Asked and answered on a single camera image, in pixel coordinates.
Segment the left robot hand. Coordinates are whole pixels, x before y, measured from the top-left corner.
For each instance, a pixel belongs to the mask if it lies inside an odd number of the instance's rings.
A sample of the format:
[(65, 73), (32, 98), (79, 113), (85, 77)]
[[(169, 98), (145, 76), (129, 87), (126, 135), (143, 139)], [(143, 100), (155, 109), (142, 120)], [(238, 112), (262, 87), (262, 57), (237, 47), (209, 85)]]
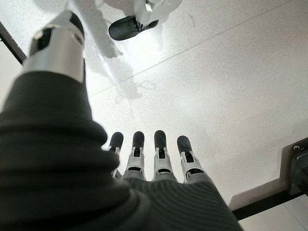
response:
[(83, 26), (65, 10), (32, 39), (0, 114), (0, 228), (3, 231), (239, 231), (241, 226), (194, 156), (177, 145), (179, 183), (166, 136), (154, 135), (154, 178), (144, 176), (136, 132), (123, 175), (121, 133), (110, 146), (92, 119)]

